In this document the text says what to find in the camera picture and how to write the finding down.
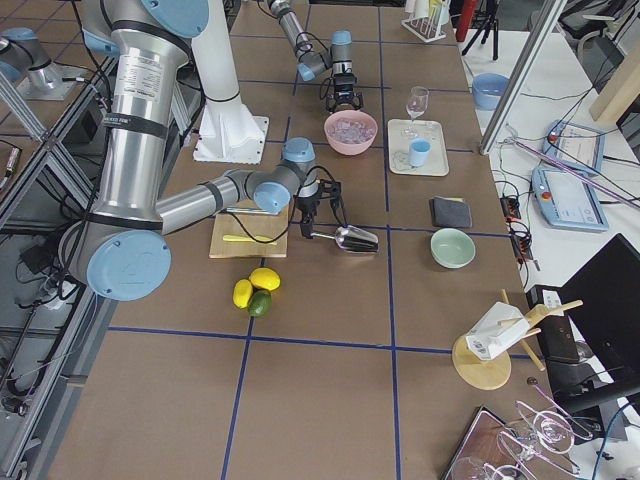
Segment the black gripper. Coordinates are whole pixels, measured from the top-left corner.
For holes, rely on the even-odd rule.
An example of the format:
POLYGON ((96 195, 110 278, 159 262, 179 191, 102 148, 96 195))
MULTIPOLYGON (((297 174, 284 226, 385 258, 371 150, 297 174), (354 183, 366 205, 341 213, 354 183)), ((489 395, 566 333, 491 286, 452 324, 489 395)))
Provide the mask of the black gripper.
POLYGON ((321 201, 328 200, 332 213, 338 217, 338 210, 344 208, 341 183, 336 180, 319 179, 314 184, 315 190, 308 196, 299 195, 296 208, 301 212, 300 231, 306 239, 314 236, 314 217, 321 201))
POLYGON ((352 105, 355 110, 363 106, 363 96, 354 91, 357 77, 352 73, 333 75, 329 82, 326 98, 326 109, 334 112, 337 105, 352 105))

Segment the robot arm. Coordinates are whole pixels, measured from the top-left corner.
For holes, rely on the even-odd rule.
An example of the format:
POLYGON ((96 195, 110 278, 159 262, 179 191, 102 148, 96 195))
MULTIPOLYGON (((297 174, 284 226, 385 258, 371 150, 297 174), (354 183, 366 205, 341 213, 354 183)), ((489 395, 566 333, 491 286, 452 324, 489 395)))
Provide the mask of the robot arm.
POLYGON ((326 46, 314 34, 304 30, 289 1, 266 2, 277 20, 297 59, 297 71, 303 81, 317 79, 330 72, 320 84, 319 99, 329 113, 349 107, 360 110, 363 95, 355 90, 357 76, 353 69, 352 37, 347 30, 335 31, 326 46))
POLYGON ((166 234, 248 199, 269 213, 295 205, 303 234, 311 233, 320 200, 313 146, 305 138, 289 140, 274 169, 256 169, 267 121, 241 100, 221 2, 90 1, 81 21, 86 46, 118 65, 103 119, 101 184, 59 246, 75 279, 109 299, 145 297, 170 270, 166 234), (205 96, 196 156, 232 169, 160 199, 177 73, 188 63, 205 96))

